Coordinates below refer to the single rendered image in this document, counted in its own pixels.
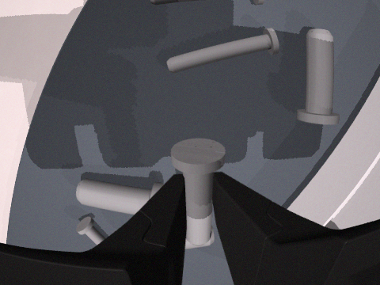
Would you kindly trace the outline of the grey rectangular block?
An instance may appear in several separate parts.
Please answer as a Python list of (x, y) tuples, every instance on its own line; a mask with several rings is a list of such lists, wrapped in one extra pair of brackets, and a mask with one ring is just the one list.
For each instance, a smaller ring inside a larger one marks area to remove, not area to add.
[(380, 77), (336, 149), (288, 210), (336, 230), (380, 219)]

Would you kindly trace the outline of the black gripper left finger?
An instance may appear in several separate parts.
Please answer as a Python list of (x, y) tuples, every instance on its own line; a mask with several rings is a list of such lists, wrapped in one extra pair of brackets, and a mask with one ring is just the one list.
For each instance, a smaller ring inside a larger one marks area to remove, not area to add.
[(183, 174), (174, 174), (113, 234), (77, 253), (0, 243), (0, 285), (182, 285)]

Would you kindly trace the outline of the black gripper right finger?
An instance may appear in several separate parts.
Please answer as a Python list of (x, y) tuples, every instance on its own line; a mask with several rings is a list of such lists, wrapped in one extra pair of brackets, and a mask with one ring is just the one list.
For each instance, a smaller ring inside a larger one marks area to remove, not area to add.
[(234, 285), (339, 285), (380, 263), (380, 219), (330, 229), (223, 172), (212, 202)]

